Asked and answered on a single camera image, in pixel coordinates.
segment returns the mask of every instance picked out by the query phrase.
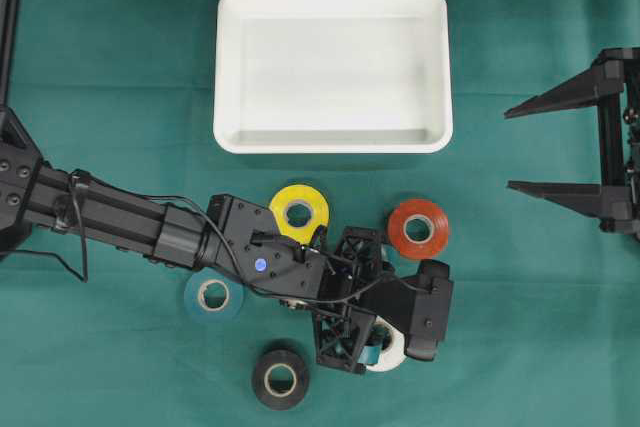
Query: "black tape roll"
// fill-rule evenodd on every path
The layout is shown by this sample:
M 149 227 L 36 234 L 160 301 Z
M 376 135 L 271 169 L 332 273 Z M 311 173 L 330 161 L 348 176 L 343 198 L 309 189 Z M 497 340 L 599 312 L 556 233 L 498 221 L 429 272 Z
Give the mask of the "black tape roll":
M 270 382 L 269 377 L 277 367 L 289 369 L 293 383 L 279 388 Z M 253 369 L 251 384 L 260 402 L 273 410 L 288 410 L 304 398 L 309 388 L 309 370 L 307 364 L 295 352 L 290 350 L 273 350 L 258 359 Z

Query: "red tape roll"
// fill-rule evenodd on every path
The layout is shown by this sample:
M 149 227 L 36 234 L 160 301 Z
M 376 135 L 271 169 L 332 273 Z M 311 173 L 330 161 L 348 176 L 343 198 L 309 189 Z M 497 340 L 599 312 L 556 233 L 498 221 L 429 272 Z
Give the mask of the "red tape roll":
M 422 220 L 429 227 L 429 236 L 415 241 L 407 235 L 407 224 Z M 430 259 L 438 255 L 449 241 L 449 219 L 447 214 L 433 202 L 410 199 L 401 203 L 389 217 L 387 234 L 391 245 L 400 255 L 411 260 Z

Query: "blue dot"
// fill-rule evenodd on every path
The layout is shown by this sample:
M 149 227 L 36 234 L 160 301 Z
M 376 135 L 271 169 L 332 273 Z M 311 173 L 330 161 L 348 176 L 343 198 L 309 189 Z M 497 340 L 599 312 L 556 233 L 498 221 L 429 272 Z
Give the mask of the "blue dot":
M 256 259 L 256 270 L 258 272 L 264 272 L 267 270 L 267 261 L 262 257 Z

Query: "yellow tape roll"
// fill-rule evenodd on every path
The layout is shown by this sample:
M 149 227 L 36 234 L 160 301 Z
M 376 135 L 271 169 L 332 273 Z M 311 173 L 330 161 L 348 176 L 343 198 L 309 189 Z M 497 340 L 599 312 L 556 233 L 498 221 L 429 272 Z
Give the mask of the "yellow tape roll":
M 294 205 L 304 205 L 311 212 L 311 218 L 301 227 L 294 227 L 289 223 L 287 212 Z M 308 185 L 294 184 L 280 190 L 271 199 L 269 209 L 276 218 L 280 233 L 301 244 L 311 242 L 311 237 L 318 226 L 329 225 L 327 200 L 320 192 Z

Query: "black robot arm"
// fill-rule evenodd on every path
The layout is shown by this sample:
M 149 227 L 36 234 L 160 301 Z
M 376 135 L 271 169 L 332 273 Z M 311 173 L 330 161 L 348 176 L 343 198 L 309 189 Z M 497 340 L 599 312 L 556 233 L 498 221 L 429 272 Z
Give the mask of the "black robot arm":
M 86 171 L 53 169 L 14 112 L 0 107 L 0 249 L 15 250 L 39 225 L 142 254 L 149 261 L 213 267 L 254 293 L 311 311 L 316 360 L 363 373 L 360 353 L 378 316 L 405 336 L 405 352 L 433 360 L 444 339 L 453 283 L 449 269 L 424 261 L 398 278 L 382 259 L 384 234 L 346 228 L 335 252 L 326 232 L 311 245 L 280 234 L 272 212 L 215 195 L 206 213 L 178 196 L 143 196 Z M 160 200 L 186 200 L 191 208 Z M 88 279 L 86 269 L 82 280 Z

